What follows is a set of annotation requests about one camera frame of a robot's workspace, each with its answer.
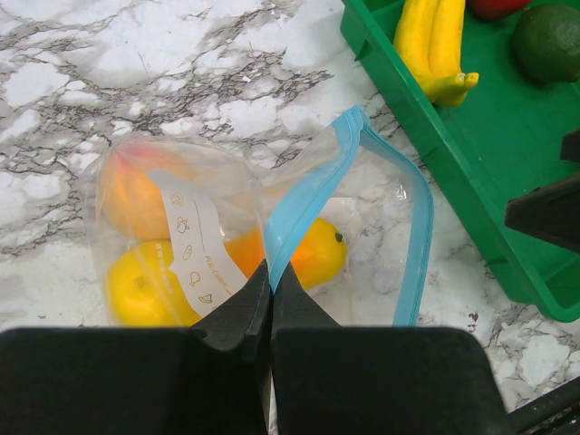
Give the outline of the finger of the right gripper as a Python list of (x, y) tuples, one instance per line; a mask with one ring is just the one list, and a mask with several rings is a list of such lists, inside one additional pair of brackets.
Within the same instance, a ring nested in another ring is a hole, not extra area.
[(507, 203), (506, 227), (579, 253), (579, 129), (562, 139), (559, 159), (575, 172)]

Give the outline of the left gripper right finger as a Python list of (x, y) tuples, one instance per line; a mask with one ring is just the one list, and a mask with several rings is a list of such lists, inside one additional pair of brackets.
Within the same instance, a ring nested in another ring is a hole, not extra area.
[(449, 327), (347, 327), (287, 268), (271, 341), (282, 434), (504, 434), (488, 357)]

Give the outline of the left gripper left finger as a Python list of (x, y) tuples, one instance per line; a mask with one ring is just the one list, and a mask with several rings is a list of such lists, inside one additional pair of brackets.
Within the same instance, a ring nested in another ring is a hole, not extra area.
[(4, 434), (264, 434), (268, 273), (197, 325), (1, 335)]

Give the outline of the green plastic tray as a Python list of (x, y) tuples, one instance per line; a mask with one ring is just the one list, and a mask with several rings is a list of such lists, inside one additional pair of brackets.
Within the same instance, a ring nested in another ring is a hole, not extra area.
[(505, 226), (507, 203), (575, 174), (559, 158), (579, 125), (579, 87), (541, 87), (510, 51), (515, 16), (465, 19), (462, 67), (478, 86), (456, 108), (433, 106), (392, 46), (399, 1), (348, 1), (340, 29), (506, 295), (546, 317), (579, 317), (579, 256)]

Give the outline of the yellow lemon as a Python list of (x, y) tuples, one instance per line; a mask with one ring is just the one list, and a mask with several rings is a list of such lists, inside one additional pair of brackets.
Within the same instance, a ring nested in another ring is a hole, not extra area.
[(108, 270), (105, 293), (113, 316), (126, 326), (191, 326), (201, 316), (190, 306), (175, 273), (168, 240), (145, 241)]

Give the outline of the clear zip bag teal zipper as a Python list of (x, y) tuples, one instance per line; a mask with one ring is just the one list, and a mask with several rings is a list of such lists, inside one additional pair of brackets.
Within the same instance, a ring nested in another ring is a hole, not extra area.
[(199, 171), (191, 180), (163, 169), (148, 175), (161, 191), (169, 224), (169, 239), (157, 240), (171, 243), (169, 270), (201, 319), (251, 277), (227, 253), (228, 240), (254, 227), (260, 230), (266, 257), (259, 266), (266, 267), (275, 293), (285, 270), (293, 269), (291, 258), (307, 231), (323, 218), (344, 236), (346, 262), (331, 281), (303, 290), (338, 324), (417, 322), (430, 256), (433, 196), (419, 168), (372, 128), (361, 108), (353, 107), (279, 168), (260, 167), (201, 138), (139, 135), (118, 141), (92, 162), (81, 177), (82, 209), (114, 323), (121, 324), (105, 293), (106, 275), (123, 254), (145, 241), (124, 236), (109, 221), (99, 184), (114, 148), (137, 140), (158, 142)]

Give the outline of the dark green avocado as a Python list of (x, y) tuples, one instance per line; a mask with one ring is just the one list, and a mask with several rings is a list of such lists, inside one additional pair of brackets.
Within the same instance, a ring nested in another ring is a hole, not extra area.
[(537, 82), (579, 80), (579, 10), (537, 5), (519, 18), (511, 45), (524, 71)]

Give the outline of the yellow peach with leaf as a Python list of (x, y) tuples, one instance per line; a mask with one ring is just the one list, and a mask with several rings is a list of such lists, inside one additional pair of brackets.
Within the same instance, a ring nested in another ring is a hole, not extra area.
[(163, 169), (191, 180), (198, 169), (158, 142), (125, 141), (104, 162), (99, 184), (101, 209), (126, 237), (140, 241), (169, 239), (169, 224), (160, 189), (148, 172)]

